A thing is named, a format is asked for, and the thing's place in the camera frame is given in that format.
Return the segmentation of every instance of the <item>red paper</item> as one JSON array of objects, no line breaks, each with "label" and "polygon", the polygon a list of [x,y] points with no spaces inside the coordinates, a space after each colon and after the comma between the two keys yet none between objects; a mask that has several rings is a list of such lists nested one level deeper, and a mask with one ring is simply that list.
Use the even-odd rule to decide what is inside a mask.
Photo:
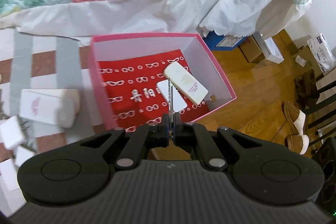
[{"label": "red paper", "polygon": [[[187,71],[189,66],[180,50],[143,56],[119,61],[100,61],[98,70],[103,78],[111,108],[120,127],[132,132],[137,126],[161,122],[163,113],[168,113],[165,99],[156,89],[156,83],[165,80],[164,68],[172,62],[179,62]],[[137,90],[140,96],[134,97],[132,91]],[[202,102],[195,106],[181,94],[188,104],[187,108],[180,111],[183,122],[193,121],[209,112],[209,108]]]}]

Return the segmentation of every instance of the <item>slipper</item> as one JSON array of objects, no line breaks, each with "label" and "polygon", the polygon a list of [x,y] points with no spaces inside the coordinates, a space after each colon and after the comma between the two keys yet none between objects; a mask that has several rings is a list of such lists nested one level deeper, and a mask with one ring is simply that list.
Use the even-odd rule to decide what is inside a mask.
[{"label": "slipper", "polygon": [[303,155],[308,150],[309,137],[307,135],[291,135],[287,137],[288,149]]},{"label": "slipper", "polygon": [[303,126],[305,124],[306,115],[291,102],[286,102],[284,104],[283,112],[294,134],[303,135]]}]

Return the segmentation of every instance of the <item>blue box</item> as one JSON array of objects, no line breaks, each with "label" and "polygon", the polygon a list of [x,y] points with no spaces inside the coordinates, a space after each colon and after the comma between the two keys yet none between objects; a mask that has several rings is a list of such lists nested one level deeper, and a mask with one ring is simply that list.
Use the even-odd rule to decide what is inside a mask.
[{"label": "blue box", "polygon": [[207,37],[203,38],[203,40],[212,51],[232,51],[246,38],[247,37],[233,37],[231,35],[217,35],[214,31],[212,31],[209,32]]}]

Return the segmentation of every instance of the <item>striped cloth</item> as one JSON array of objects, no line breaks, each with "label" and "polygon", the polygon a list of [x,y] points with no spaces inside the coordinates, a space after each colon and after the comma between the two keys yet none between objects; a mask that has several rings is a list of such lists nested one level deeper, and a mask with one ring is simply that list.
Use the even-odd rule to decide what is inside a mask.
[{"label": "striped cloth", "polygon": [[[87,68],[89,43],[89,37],[75,40],[0,29],[0,88],[7,115],[18,115],[22,89],[78,89],[81,94],[81,109],[72,128],[29,122],[27,134],[39,153],[105,130]],[[11,154],[0,143],[0,161]],[[11,215],[24,203],[21,191],[9,192],[0,176],[0,210]]]}]

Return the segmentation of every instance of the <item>pink box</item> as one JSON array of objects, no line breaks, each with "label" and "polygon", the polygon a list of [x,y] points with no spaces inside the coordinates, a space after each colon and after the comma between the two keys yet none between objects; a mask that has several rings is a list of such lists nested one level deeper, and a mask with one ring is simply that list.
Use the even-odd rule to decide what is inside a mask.
[{"label": "pink box", "polygon": [[[91,39],[88,66],[98,109],[107,129],[117,127],[118,123],[112,120],[114,113],[101,85],[103,80],[98,73],[98,61],[130,59],[178,49],[182,51],[193,76],[209,91],[204,98],[210,110],[206,115],[236,99],[226,75],[199,34],[126,33],[95,36]],[[216,98],[215,102],[210,100],[211,96]]]}]

